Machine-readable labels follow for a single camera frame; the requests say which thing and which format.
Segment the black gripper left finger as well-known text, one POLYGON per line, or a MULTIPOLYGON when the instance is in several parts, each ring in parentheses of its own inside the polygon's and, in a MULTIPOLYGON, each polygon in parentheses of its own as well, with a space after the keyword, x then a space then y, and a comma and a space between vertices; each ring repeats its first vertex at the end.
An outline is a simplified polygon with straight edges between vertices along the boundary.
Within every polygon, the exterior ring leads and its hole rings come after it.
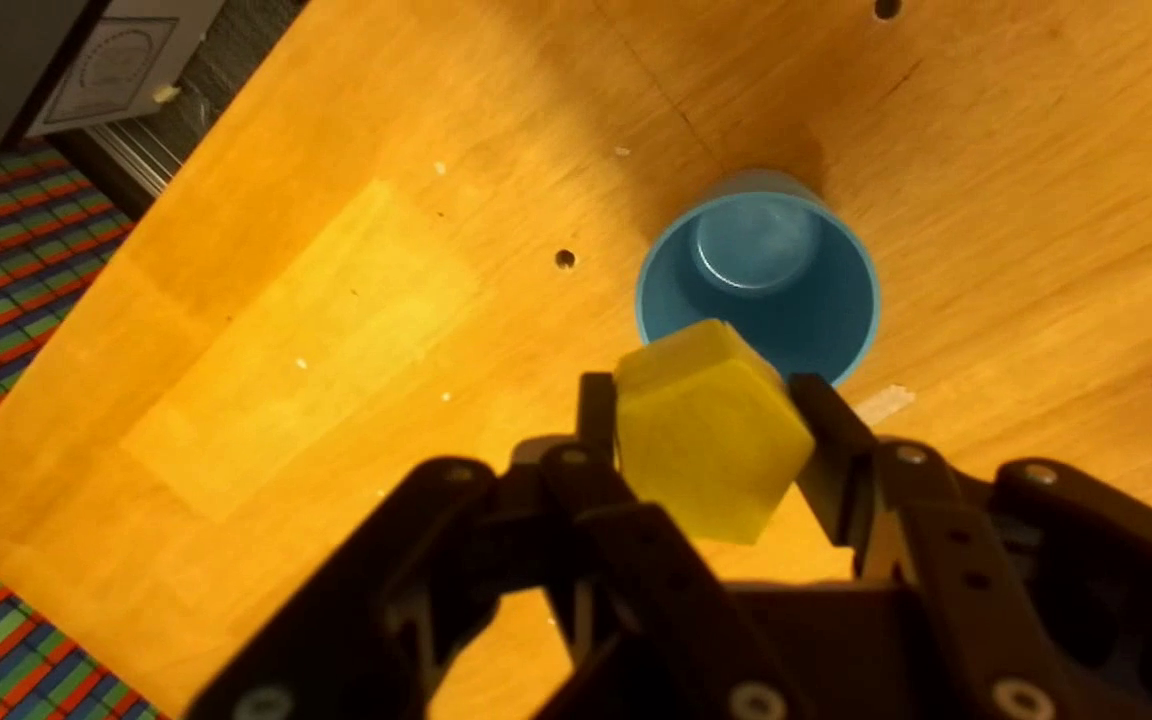
POLYGON ((789 672, 673 516, 615 474, 615 382, 509 470, 417 466, 184 720, 427 720, 501 605, 537 594, 573 658, 537 720, 792 720, 789 672))

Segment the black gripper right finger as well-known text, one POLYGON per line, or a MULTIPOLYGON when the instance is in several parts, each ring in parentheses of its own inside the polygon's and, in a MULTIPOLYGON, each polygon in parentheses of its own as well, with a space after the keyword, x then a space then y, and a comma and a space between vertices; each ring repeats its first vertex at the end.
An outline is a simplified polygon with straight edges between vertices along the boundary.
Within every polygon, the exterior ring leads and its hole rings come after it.
POLYGON ((789 605, 807 708, 925 720, 1152 720, 1152 506, 1044 455, 975 482, 795 377, 799 494, 851 575, 789 605))

